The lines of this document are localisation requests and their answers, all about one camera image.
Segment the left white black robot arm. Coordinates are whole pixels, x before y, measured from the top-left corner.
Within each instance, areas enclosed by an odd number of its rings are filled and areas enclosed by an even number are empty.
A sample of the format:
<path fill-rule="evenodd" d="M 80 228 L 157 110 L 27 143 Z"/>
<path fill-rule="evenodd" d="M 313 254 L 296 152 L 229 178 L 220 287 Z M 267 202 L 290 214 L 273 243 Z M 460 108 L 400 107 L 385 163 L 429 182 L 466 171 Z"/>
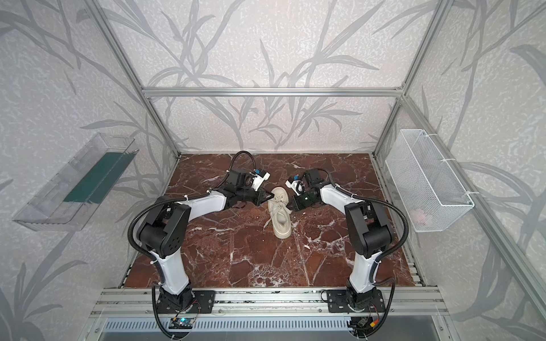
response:
<path fill-rule="evenodd" d="M 257 167 L 253 155 L 239 151 L 231 159 L 221 182 L 206 193 L 171 198 L 164 196 L 143 209 L 129 223 L 129 245 L 147 257 L 160 276 L 152 293 L 153 304 L 160 299 L 177 311 L 187 311 L 196 300 L 191 280 L 183 268 L 181 247 L 190 221 L 238 203 L 259 207 L 274 197 L 262 187 L 270 174 Z"/>

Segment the cream white sneaker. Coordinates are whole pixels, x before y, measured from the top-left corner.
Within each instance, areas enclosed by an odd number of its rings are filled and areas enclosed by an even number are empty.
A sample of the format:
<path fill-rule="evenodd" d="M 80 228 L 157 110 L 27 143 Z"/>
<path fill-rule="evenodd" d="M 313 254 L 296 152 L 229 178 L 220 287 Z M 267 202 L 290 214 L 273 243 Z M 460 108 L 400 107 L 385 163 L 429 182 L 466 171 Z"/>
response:
<path fill-rule="evenodd" d="M 282 187 L 272 190 L 274 197 L 267 202 L 274 234 L 279 239 L 287 239 L 291 235 L 291 210 L 287 207 L 289 196 Z"/>

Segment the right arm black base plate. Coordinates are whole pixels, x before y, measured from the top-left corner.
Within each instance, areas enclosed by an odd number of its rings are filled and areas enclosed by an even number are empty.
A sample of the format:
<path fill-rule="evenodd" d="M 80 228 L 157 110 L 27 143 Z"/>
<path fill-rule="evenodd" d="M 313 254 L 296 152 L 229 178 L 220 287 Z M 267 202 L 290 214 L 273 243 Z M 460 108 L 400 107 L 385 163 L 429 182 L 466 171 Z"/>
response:
<path fill-rule="evenodd" d="M 366 293 L 354 293 L 349 288 L 325 290 L 324 301 L 330 313 L 384 313 L 387 300 L 376 288 Z"/>

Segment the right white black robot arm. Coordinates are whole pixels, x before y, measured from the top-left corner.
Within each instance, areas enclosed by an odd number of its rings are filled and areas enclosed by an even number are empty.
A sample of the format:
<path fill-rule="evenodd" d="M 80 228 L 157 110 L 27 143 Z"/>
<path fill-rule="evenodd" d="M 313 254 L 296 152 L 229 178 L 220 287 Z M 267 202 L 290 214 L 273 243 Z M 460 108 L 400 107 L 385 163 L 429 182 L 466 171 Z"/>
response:
<path fill-rule="evenodd" d="M 405 244 L 409 221 L 401 209 L 373 197 L 363 197 L 342 188 L 326 169 L 309 169 L 289 178 L 285 185 L 295 192 L 288 208 L 302 211 L 315 204 L 329 205 L 346 218 L 349 241 L 355 250 L 353 271 L 346 287 L 348 307 L 362 311 L 373 302 L 381 282 L 379 265 Z"/>

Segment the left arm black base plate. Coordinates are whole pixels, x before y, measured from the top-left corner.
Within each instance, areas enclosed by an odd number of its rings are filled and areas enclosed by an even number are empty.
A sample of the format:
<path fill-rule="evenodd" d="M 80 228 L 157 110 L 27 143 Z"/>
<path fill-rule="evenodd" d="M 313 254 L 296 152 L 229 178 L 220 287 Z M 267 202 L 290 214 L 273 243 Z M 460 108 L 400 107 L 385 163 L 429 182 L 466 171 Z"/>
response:
<path fill-rule="evenodd" d="M 215 296 L 215 291 L 205 290 L 186 291 L 173 296 L 161 289 L 155 307 L 159 314 L 211 314 Z"/>

